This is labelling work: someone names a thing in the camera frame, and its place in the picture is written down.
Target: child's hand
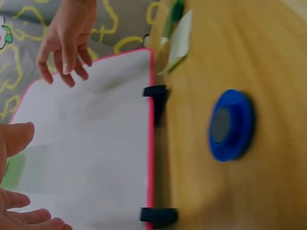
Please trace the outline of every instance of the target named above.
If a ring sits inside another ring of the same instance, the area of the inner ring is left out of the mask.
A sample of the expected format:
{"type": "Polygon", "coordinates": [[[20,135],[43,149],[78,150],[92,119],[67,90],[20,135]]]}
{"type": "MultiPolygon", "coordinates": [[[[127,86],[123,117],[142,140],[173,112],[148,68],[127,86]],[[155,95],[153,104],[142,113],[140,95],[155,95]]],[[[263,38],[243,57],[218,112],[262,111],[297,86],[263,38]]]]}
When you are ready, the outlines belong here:
{"type": "MultiPolygon", "coordinates": [[[[34,125],[0,124],[0,183],[4,177],[8,157],[24,150],[34,136],[34,125]]],[[[72,230],[71,226],[59,218],[51,219],[50,213],[39,209],[27,213],[8,211],[11,208],[25,207],[29,198],[20,193],[0,188],[0,229],[2,230],[72,230]]]]}
{"type": "Polygon", "coordinates": [[[88,66],[92,65],[92,59],[87,51],[87,41],[95,19],[96,0],[63,0],[37,56],[40,74],[48,83],[53,82],[47,66],[51,52],[54,55],[54,64],[67,85],[70,87],[75,85],[70,75],[73,70],[83,80],[88,78],[78,56],[88,66]]]}

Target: blue magnet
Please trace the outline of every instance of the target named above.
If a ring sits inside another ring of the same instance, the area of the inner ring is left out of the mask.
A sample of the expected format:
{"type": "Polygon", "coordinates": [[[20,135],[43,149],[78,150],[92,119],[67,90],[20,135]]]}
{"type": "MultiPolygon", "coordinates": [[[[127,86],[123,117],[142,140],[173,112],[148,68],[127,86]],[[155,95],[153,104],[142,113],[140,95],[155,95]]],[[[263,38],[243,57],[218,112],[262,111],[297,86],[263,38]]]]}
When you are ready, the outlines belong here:
{"type": "Polygon", "coordinates": [[[217,101],[209,128],[209,143],[218,161],[241,157],[249,147],[255,126],[250,99],[237,90],[227,90],[217,101]]]}

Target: cartoon drawing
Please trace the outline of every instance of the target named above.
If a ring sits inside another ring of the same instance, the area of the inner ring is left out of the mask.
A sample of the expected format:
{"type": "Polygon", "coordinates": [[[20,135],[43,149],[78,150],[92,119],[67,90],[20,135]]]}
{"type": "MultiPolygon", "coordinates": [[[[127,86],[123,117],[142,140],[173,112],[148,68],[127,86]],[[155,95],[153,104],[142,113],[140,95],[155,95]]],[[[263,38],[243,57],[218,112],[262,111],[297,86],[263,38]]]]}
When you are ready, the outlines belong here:
{"type": "Polygon", "coordinates": [[[12,43],[13,36],[11,29],[5,25],[5,18],[0,17],[0,49],[3,49],[6,43],[12,43]]]}

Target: black clip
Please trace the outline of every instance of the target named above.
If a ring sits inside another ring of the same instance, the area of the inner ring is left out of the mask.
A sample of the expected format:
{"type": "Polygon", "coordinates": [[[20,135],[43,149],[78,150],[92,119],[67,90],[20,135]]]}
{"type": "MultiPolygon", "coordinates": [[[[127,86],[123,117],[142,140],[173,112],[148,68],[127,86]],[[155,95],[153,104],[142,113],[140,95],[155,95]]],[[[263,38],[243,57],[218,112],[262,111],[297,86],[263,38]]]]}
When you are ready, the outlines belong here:
{"type": "Polygon", "coordinates": [[[152,223],[154,229],[165,228],[175,224],[178,220],[178,212],[175,208],[143,207],[141,209],[142,222],[152,223]]]}
{"type": "Polygon", "coordinates": [[[167,98],[168,89],[166,85],[149,86],[144,89],[143,97],[152,97],[154,103],[154,126],[159,124],[162,113],[164,111],[167,98]]]}

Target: white board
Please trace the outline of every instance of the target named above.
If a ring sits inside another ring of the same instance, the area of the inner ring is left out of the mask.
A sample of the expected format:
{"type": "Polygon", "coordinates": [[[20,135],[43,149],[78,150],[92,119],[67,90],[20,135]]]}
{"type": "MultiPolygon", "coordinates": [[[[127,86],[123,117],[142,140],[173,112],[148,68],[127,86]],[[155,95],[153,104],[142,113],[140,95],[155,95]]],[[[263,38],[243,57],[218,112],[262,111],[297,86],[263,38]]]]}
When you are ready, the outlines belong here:
{"type": "Polygon", "coordinates": [[[89,80],[73,75],[72,89],[55,75],[52,85],[33,83],[22,99],[11,123],[32,121],[35,135],[16,191],[47,197],[26,210],[52,205],[75,230],[145,229],[139,217],[153,202],[154,121],[142,92],[153,83],[151,52],[105,58],[86,70],[89,80]]]}

